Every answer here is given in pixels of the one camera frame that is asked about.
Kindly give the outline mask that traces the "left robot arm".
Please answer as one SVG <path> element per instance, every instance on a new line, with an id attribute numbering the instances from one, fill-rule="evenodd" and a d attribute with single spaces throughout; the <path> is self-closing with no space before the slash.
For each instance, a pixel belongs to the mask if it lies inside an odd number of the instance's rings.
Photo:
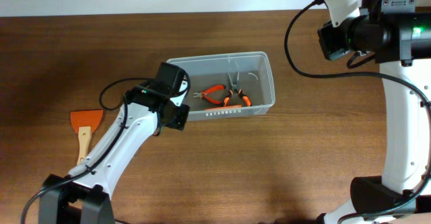
<path id="1" fill-rule="evenodd" d="M 117 223 L 114 189 L 141 145 L 162 128 L 183 130 L 191 88 L 188 73 L 162 63 L 156 77 L 140 78 L 126 91 L 112 125 L 83 161 L 65 177 L 51 174 L 28 204 L 39 201 L 39 223 Z"/>

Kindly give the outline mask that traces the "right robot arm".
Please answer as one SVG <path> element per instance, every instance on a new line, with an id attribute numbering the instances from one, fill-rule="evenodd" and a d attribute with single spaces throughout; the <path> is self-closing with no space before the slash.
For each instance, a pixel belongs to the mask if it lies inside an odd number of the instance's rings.
<path id="1" fill-rule="evenodd" d="M 430 211 L 430 14 L 416 0 L 315 0 L 331 19 L 318 31 L 325 58 L 374 61 L 387 114 L 383 173 L 357 177 L 350 199 L 319 223 L 387 223 Z"/>

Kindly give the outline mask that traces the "clear plastic container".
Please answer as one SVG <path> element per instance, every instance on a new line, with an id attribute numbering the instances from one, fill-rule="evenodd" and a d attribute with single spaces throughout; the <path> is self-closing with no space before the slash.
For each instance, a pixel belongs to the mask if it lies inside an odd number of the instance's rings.
<path id="1" fill-rule="evenodd" d="M 183 103 L 189 121 L 266 114 L 275 103 L 275 87 L 265 52 L 236 52 L 167 60 L 184 69 L 191 88 Z"/>

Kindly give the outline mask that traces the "long nose pliers orange black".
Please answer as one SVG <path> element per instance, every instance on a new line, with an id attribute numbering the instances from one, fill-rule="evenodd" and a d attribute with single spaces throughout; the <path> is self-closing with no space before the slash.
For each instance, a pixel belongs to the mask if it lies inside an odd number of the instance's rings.
<path id="1" fill-rule="evenodd" d="M 222 100 L 222 106 L 227 106 L 234 94 L 236 94 L 245 103 L 246 106 L 252 106 L 250 98 L 245 94 L 242 89 L 238 87 L 239 76 L 240 73 L 237 73 L 236 78 L 233 79 L 231 74 L 228 74 L 230 89 L 228 90 L 225 98 Z"/>

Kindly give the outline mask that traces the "red diagonal cutters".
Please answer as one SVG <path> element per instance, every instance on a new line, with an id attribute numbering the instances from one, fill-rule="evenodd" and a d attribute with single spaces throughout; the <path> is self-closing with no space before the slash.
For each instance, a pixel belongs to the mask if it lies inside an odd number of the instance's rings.
<path id="1" fill-rule="evenodd" d="M 204 89 L 203 91 L 195 92 L 193 94 L 193 97 L 199 98 L 201 100 L 205 100 L 205 101 L 207 101 L 211 104 L 214 104 L 214 105 L 221 105 L 222 101 L 212 98 L 211 94 L 219 92 L 219 91 L 224 91 L 225 89 L 226 89 L 226 85 L 217 84 L 217 85 L 213 85 L 207 89 Z"/>

